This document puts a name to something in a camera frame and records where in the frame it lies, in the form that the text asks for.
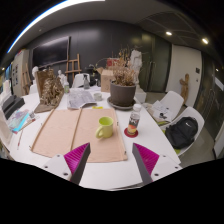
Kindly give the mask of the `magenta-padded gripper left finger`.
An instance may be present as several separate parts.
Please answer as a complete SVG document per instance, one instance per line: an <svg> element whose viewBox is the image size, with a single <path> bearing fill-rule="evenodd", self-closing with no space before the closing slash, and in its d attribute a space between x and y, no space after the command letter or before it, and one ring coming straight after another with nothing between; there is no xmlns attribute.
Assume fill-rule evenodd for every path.
<svg viewBox="0 0 224 224"><path fill-rule="evenodd" d="M55 155L42 169L78 185L89 155L90 144L85 143L65 155Z"/></svg>

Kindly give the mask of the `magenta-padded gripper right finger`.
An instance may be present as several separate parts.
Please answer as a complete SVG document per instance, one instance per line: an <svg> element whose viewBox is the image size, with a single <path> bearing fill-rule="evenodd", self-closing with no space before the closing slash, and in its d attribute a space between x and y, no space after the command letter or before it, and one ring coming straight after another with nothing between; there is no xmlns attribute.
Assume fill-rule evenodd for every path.
<svg viewBox="0 0 224 224"><path fill-rule="evenodd" d="M169 156L157 154L137 143L133 144L135 157L143 184L147 185L182 169Z"/></svg>

